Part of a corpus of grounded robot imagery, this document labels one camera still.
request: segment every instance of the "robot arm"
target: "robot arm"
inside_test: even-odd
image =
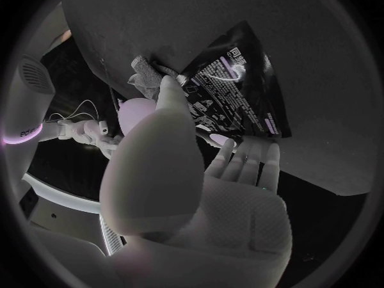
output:
[[[112,153],[117,149],[122,137],[108,136],[108,128],[105,122],[98,123],[95,120],[83,120],[74,123],[71,120],[59,120],[44,123],[39,134],[39,142],[53,140],[74,139],[78,143],[99,147],[103,155],[111,159]]]

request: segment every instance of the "gray wall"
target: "gray wall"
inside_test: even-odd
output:
[[[40,197],[31,224],[92,242],[108,254],[98,214],[70,209]]]

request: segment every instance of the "robotic hand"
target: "robotic hand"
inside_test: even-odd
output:
[[[260,146],[242,143],[229,161],[233,148],[227,140],[204,173],[185,96],[166,76],[156,111],[125,136],[100,189],[103,218],[127,240],[110,261],[129,285],[276,286],[292,247],[276,194],[280,151],[270,145],[257,184]]]
[[[58,125],[63,126],[58,136],[59,140],[73,138],[81,144],[94,145],[99,147],[103,155],[111,159],[112,153],[117,149],[121,142],[121,136],[114,138],[108,136],[106,128],[102,128],[95,120],[83,120],[74,123],[71,120],[59,120]]]

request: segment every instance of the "gray cloth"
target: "gray cloth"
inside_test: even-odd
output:
[[[128,83],[133,84],[146,98],[156,100],[159,97],[160,83],[165,75],[177,78],[178,73],[174,70],[158,65],[156,62],[149,63],[143,56],[138,56],[131,63],[137,74],[129,78]]]

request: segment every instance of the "black plastic bag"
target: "black plastic bag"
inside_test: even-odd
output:
[[[221,35],[181,73],[196,126],[235,141],[291,136],[273,67],[246,21]]]

